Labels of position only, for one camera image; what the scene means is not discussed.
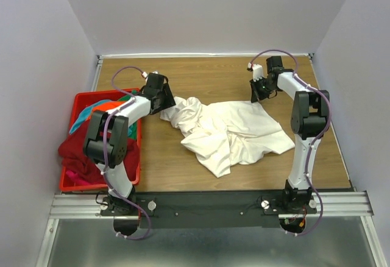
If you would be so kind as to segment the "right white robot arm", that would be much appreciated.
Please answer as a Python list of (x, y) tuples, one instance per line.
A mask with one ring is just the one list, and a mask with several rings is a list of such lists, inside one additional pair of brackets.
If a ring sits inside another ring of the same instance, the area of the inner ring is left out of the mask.
[(277, 205), (287, 213), (307, 207), (313, 193), (312, 172), (317, 148), (330, 127), (329, 93), (304, 82), (293, 69), (283, 66), (280, 56), (266, 59), (267, 74), (261, 65), (250, 61), (247, 70), (251, 102), (269, 99), (271, 94), (285, 92), (292, 100), (291, 130), (295, 136), (292, 170)]

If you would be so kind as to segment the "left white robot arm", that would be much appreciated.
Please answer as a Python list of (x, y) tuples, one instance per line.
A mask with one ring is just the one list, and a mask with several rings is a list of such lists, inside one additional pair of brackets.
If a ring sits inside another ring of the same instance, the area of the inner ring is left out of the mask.
[(143, 73), (143, 77), (145, 86), (135, 94), (129, 93), (128, 101), (92, 113), (83, 144), (83, 153), (100, 170), (109, 195), (116, 198), (114, 208), (122, 215), (131, 214), (135, 208), (133, 185), (124, 166), (128, 128), (141, 118), (176, 104), (166, 76), (153, 72)]

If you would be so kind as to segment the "white t shirt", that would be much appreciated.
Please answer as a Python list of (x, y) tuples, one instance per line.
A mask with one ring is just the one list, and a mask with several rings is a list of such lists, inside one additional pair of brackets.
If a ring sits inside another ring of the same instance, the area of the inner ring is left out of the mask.
[(256, 163), (265, 154), (283, 154), (295, 147), (281, 125), (259, 103), (202, 104), (198, 98), (175, 97), (160, 118), (179, 129), (182, 146), (193, 152), (215, 177), (230, 174), (233, 165)]

